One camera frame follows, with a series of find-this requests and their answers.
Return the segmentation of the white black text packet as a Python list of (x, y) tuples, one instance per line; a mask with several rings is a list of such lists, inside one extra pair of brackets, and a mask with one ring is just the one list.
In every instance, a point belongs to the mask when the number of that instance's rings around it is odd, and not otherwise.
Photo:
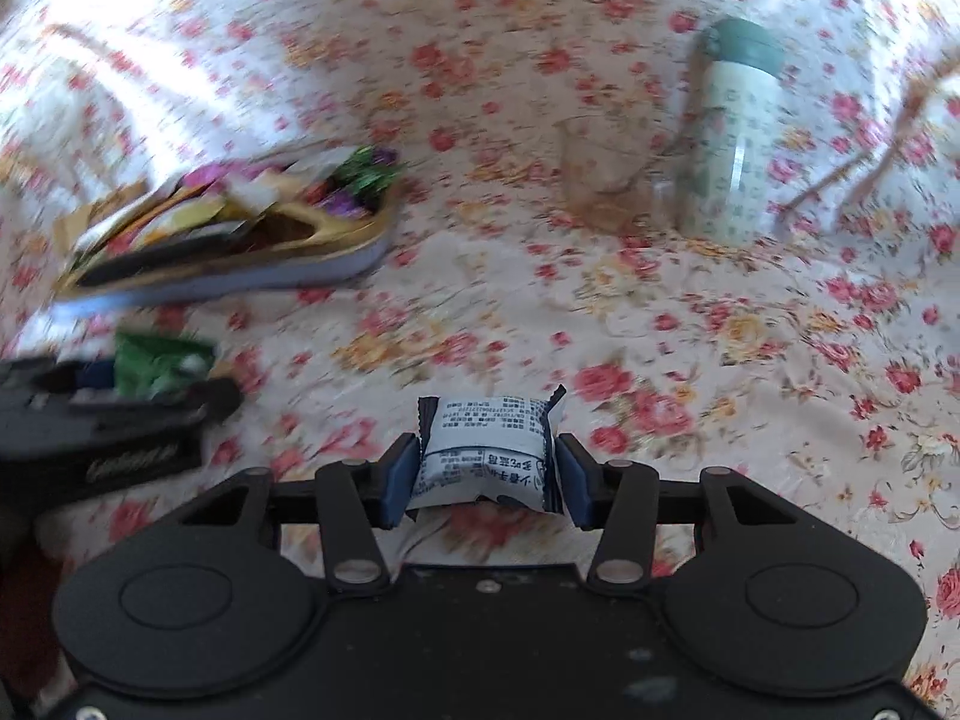
[(418, 402), (420, 461), (407, 509), (491, 500), (542, 514), (562, 510), (555, 436), (565, 387), (544, 400), (425, 397)]

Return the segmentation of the green Suibianguo packet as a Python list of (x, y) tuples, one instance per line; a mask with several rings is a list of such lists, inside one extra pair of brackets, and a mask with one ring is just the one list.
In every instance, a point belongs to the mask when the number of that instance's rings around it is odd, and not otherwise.
[(217, 347), (192, 335), (117, 330), (114, 337), (114, 382), (125, 398), (180, 392), (205, 380), (216, 360)]

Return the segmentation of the snack-filled tin lid tray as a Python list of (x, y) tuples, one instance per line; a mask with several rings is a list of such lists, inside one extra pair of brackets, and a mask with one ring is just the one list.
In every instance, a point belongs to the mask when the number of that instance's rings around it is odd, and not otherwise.
[(91, 314), (359, 277), (391, 249), (402, 169), (385, 146), (308, 145), (130, 187), (57, 221), (53, 304)]

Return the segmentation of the floral sofa cover cloth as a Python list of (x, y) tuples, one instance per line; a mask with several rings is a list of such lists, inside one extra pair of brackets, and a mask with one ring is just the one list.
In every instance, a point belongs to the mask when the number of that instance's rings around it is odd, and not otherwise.
[(905, 567), (929, 628), (910, 688), (958, 712), (958, 76), (869, 192), (731, 249), (614, 238), (563, 206), (556, 124), (670, 140), (723, 16), (784, 47), (766, 200), (880, 143), (958, 49), (958, 0), (10, 0), (2, 10), (2, 346), (107, 353), (60, 322), (55, 222), (114, 188), (296, 140), (404, 154), (384, 265), (340, 288), (128, 316), (210, 338), (244, 408), (202, 469), (46, 525), (76, 566), (247, 466), (375, 457), (423, 395), (568, 390), (604, 460), (732, 465)]

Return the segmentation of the clear glass cup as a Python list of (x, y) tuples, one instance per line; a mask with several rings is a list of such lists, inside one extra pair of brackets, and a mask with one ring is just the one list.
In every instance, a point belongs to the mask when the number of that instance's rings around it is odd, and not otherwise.
[(669, 140), (612, 115), (569, 117), (556, 132), (562, 199), (571, 215), (610, 234), (674, 224)]

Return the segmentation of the mint green thermos bottle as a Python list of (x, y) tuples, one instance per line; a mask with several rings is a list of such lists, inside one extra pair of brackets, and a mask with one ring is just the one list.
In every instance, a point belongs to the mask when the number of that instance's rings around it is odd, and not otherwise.
[(698, 37), (700, 96), (680, 174), (679, 229), (743, 245), (768, 231), (768, 164), (779, 127), (782, 47), (768, 29), (722, 18)]

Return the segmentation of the thin metal stick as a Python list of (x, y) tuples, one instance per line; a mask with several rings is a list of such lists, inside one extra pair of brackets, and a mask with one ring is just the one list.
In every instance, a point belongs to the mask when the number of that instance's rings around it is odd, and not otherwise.
[(822, 193), (833, 185), (848, 182), (861, 167), (867, 166), (869, 172), (854, 184), (857, 192), (869, 192), (878, 179), (884, 176), (892, 160), (901, 147), (913, 136), (913, 132), (923, 122), (928, 107), (937, 99), (953, 78), (958, 76), (958, 49), (952, 49), (949, 54), (942, 55), (939, 62), (921, 75), (908, 78), (905, 86), (905, 96), (901, 99), (900, 112), (893, 122), (892, 130), (880, 143), (869, 148), (861, 148), (849, 160), (833, 167), (832, 171), (823, 174), (817, 182), (805, 187), (799, 195), (782, 205), (776, 216), (776, 229), (788, 226), (788, 220), (797, 213), (807, 202), (816, 202)]

